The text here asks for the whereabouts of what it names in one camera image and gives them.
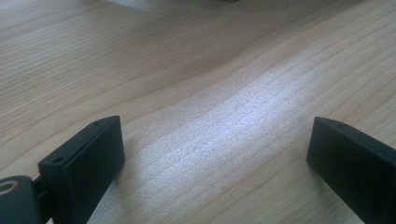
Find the dark object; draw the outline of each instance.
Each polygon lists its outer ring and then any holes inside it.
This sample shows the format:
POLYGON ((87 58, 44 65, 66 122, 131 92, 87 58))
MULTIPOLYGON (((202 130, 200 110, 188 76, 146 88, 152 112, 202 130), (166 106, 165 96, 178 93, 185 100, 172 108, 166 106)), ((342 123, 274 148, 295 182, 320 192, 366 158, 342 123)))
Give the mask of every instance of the dark object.
POLYGON ((342 122, 315 118, 306 160, 365 223, 396 223, 396 151, 342 122))
POLYGON ((99 119, 39 162, 34 183, 0 180, 0 223, 86 223, 124 161, 120 117, 99 119))

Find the light wood surface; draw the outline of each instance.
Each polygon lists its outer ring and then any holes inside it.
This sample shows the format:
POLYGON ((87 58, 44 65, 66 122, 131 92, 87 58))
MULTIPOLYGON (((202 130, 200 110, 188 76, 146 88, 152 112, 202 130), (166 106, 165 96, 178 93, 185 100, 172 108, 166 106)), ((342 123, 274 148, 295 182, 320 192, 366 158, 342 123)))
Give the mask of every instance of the light wood surface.
POLYGON ((315 116, 396 147, 395 43, 394 0, 0 0, 0 178, 120 115, 90 223, 361 223, 305 155, 315 116))

